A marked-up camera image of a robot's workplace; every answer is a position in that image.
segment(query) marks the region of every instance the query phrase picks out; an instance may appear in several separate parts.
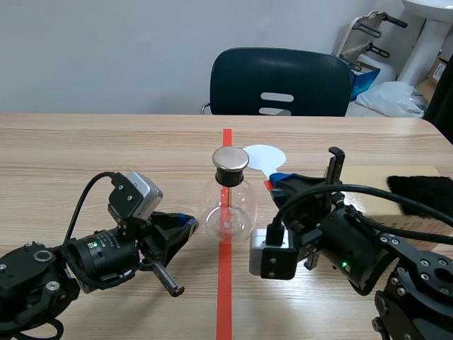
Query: white pedestal sink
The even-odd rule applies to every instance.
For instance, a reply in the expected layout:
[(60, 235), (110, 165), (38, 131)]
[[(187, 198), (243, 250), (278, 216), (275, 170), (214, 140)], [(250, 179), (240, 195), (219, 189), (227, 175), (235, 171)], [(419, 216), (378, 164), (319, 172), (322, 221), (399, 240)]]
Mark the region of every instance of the white pedestal sink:
[(398, 78), (399, 81), (417, 86), (428, 77), (448, 31), (453, 25), (453, 1), (403, 0), (403, 3), (414, 14), (427, 18), (425, 29)]

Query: cardboard box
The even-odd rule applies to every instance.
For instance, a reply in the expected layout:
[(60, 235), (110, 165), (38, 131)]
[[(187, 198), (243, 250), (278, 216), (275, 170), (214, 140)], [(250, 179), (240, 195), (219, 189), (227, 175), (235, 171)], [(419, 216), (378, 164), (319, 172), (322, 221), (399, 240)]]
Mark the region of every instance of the cardboard box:
[(417, 86), (417, 90), (422, 93), (428, 103), (431, 103), (436, 87), (437, 84), (435, 84), (431, 79), (426, 79), (423, 83)]
[(443, 75), (447, 64), (448, 60), (437, 58), (434, 66), (431, 69), (428, 79), (417, 86), (417, 90), (419, 90), (422, 93), (423, 97), (425, 97), (425, 99), (430, 103), (432, 96), (434, 96), (434, 92), (436, 91), (437, 83), (439, 82), (440, 77)]
[(444, 74), (445, 67), (447, 67), (448, 60), (437, 58), (434, 66), (431, 69), (430, 76), (428, 77), (433, 83), (437, 85), (440, 77)]
[[(440, 176), (433, 166), (345, 166), (341, 174), (344, 184), (362, 184), (390, 191), (386, 179), (389, 176)], [(365, 216), (387, 227), (450, 235), (451, 227), (443, 222), (404, 215), (398, 203), (361, 193), (344, 193), (345, 203), (352, 204)], [(419, 250), (433, 250), (437, 244), (407, 240)]]

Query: floor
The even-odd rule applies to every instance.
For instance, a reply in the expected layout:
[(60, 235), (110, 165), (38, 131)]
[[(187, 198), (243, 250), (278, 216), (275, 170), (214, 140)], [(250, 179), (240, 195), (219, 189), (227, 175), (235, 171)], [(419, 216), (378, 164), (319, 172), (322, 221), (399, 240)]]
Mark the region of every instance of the floor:
[(349, 103), (348, 111), (346, 111), (346, 117), (381, 117), (388, 118), (386, 115), (382, 115), (375, 110), (370, 110), (364, 106), (356, 104), (354, 101)]

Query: chair backrest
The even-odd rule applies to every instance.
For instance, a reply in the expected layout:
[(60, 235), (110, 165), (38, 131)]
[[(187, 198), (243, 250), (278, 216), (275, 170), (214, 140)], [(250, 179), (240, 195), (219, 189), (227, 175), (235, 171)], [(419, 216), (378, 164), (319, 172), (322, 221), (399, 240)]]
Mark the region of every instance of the chair backrest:
[[(332, 55), (236, 48), (218, 56), (212, 68), (211, 111), (260, 115), (260, 110), (274, 108), (291, 115), (344, 116), (351, 89), (349, 66)], [(284, 98), (289, 101), (275, 100), (272, 94), (278, 93), (289, 95)]]

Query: red line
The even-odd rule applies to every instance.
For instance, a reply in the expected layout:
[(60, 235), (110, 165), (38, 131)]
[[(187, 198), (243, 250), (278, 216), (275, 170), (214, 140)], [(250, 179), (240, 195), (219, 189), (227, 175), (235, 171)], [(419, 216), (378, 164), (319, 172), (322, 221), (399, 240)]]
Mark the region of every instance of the red line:
[[(224, 147), (233, 145), (231, 129), (224, 129)], [(217, 282), (217, 335), (216, 340), (232, 340), (233, 321), (231, 309), (231, 228), (225, 228), (225, 222), (231, 226), (230, 189), (222, 187), (220, 208), (220, 239), (219, 243), (219, 277)]]

